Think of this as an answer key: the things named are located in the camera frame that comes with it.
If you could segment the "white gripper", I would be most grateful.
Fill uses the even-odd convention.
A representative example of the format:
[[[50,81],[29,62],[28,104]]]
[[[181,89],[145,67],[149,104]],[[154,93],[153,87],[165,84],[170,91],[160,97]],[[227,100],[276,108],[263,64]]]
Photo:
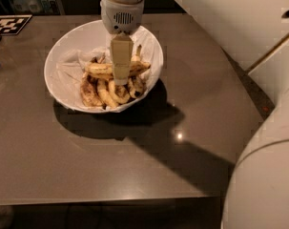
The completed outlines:
[[[125,85],[130,73],[134,47],[134,42],[128,34],[134,33],[141,24],[144,1],[128,5],[113,0],[101,0],[100,6],[106,30],[110,34],[117,34],[111,40],[114,83]]]

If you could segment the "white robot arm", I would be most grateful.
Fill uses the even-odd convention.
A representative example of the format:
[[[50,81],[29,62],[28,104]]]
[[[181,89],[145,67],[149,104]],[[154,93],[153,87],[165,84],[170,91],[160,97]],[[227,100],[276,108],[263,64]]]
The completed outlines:
[[[241,153],[221,229],[289,229],[289,0],[175,0],[275,109]]]

